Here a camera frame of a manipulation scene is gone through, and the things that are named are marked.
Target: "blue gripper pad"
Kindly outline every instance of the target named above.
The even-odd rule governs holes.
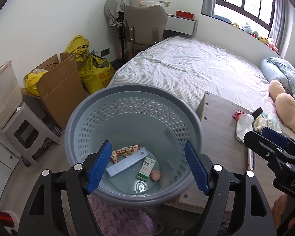
[[[208,181],[208,173],[189,141],[185,144],[185,157],[197,183],[198,189],[203,191],[205,195],[208,195],[211,191]]]
[[[261,135],[282,149],[287,149],[290,145],[285,136],[268,127],[262,129]]]
[[[85,190],[88,195],[90,195],[94,190],[97,189],[101,178],[104,175],[106,170],[107,164],[111,157],[112,153],[112,144],[107,141],[106,145],[102,148],[101,153],[97,157],[96,161],[94,162],[92,168],[88,174],[88,181],[85,187]]]

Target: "standing fan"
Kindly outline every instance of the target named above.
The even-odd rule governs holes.
[[[109,18],[110,26],[117,26],[121,44],[122,64],[124,64],[124,8],[127,5],[140,6],[139,0],[107,0],[105,3],[105,13]]]

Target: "yellow woven sack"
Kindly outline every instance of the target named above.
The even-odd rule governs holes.
[[[88,50],[90,43],[83,36],[74,38],[66,49],[68,53],[75,53],[76,61],[83,61],[79,68],[81,81],[90,94],[107,87],[115,70],[106,58],[95,55],[95,52]]]
[[[39,82],[40,78],[46,73],[45,72],[39,72],[36,74],[28,74],[27,80],[25,84],[25,89],[27,89],[30,93],[34,94],[35,96],[40,97],[40,94],[37,91],[36,84]]]

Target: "white bedsheet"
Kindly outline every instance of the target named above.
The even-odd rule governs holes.
[[[294,132],[279,120],[268,93],[269,83],[259,67],[206,41],[177,36],[140,52],[118,70],[110,85],[126,83],[165,89],[193,110],[205,91],[252,112],[261,107],[276,118],[282,131],[295,139]]]

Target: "white box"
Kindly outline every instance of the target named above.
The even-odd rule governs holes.
[[[135,163],[139,162],[140,160],[144,159],[148,156],[148,152],[145,148],[141,148],[134,154],[130,155],[129,157],[117,162],[116,164],[106,168],[108,174],[113,177],[120,172],[124,171],[125,169],[129,168],[130,166],[134,165]]]

